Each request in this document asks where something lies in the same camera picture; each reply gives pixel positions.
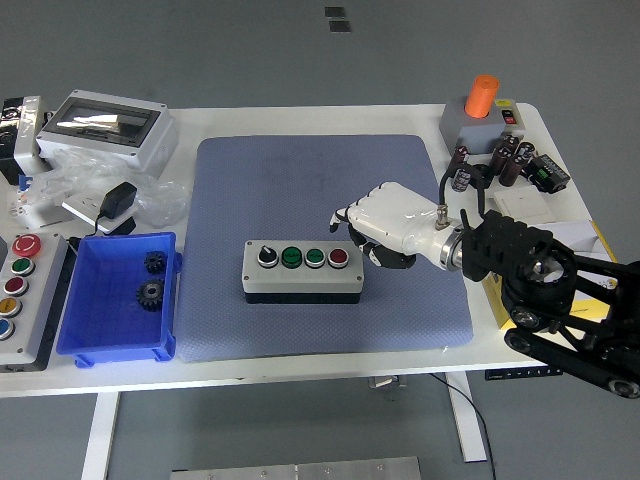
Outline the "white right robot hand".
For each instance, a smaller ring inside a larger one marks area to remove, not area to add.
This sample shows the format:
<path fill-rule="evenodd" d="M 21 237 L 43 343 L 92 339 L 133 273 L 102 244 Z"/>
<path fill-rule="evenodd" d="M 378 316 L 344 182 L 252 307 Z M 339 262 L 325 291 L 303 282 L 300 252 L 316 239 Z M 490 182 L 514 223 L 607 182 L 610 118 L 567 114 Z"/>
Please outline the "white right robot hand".
<path fill-rule="evenodd" d="M 352 242 L 374 265 L 409 269 L 422 256 L 434 266 L 461 268 L 461 226 L 437 205 L 396 182 L 385 182 L 335 211 L 330 231 L 348 227 Z"/>

